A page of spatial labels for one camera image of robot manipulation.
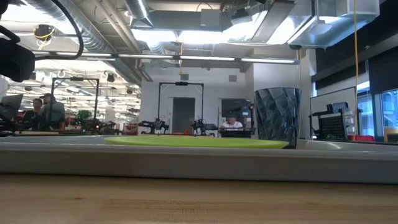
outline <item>doorway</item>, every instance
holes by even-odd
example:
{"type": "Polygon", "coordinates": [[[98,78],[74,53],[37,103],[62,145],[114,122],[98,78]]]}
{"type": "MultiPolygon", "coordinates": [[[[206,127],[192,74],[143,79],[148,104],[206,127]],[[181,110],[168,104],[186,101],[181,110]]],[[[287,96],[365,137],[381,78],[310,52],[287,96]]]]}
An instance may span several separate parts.
{"type": "Polygon", "coordinates": [[[194,98],[173,98],[173,133],[184,133],[187,129],[193,134],[191,124],[195,119],[194,98]]]}

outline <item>red object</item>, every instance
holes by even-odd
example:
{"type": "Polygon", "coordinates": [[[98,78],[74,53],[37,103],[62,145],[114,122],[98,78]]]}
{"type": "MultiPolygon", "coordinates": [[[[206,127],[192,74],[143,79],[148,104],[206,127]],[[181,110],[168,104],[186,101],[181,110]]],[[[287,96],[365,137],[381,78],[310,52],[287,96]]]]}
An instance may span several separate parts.
{"type": "MultiPolygon", "coordinates": [[[[354,136],[348,136],[348,139],[352,141],[354,139],[354,136]]],[[[356,141],[371,141],[371,142],[376,141],[373,136],[362,136],[362,135],[355,135],[355,140],[356,141]]]]}
{"type": "Polygon", "coordinates": [[[127,135],[137,135],[138,134],[138,124],[128,124],[126,125],[127,135]]]}

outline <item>wooden table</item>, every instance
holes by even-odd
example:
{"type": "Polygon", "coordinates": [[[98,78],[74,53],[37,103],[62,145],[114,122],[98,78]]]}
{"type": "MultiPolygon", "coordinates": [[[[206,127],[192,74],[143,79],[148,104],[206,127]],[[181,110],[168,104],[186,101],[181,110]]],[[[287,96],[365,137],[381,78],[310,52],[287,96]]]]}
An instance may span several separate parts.
{"type": "Polygon", "coordinates": [[[398,223],[398,186],[0,175],[0,223],[398,223]]]}

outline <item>wall vent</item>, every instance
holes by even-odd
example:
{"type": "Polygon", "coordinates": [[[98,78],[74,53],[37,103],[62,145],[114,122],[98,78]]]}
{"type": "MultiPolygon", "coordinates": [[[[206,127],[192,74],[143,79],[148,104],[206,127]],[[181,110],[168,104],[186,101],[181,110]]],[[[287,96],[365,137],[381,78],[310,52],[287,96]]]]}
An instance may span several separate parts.
{"type": "Polygon", "coordinates": [[[181,74],[180,80],[181,81],[189,81],[189,74],[181,74]]]}
{"type": "Polygon", "coordinates": [[[230,75],[229,76],[229,82],[237,82],[238,81],[238,76],[237,75],[230,75]]]}

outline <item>person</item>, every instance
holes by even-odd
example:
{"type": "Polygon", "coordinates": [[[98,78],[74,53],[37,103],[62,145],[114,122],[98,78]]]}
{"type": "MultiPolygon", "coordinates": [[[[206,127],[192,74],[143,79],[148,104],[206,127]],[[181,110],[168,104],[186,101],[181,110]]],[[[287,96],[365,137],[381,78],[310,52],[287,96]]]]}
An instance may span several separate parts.
{"type": "Polygon", "coordinates": [[[40,110],[40,114],[43,118],[45,118],[45,122],[49,124],[53,129],[58,129],[60,123],[65,119],[65,107],[63,103],[57,102],[55,97],[50,93],[46,93],[43,96],[44,105],[40,110]],[[51,121],[50,118],[50,102],[52,99],[52,112],[51,112],[51,121]]]}
{"type": "Polygon", "coordinates": [[[225,129],[226,131],[240,131],[240,129],[236,128],[243,128],[243,125],[239,121],[236,121],[236,118],[227,118],[226,122],[223,123],[221,128],[225,129]]]}
{"type": "Polygon", "coordinates": [[[24,117],[22,118],[22,122],[31,123],[30,127],[32,129],[37,129],[39,127],[39,113],[42,105],[43,102],[41,99],[34,99],[33,109],[25,112],[24,117]]]}

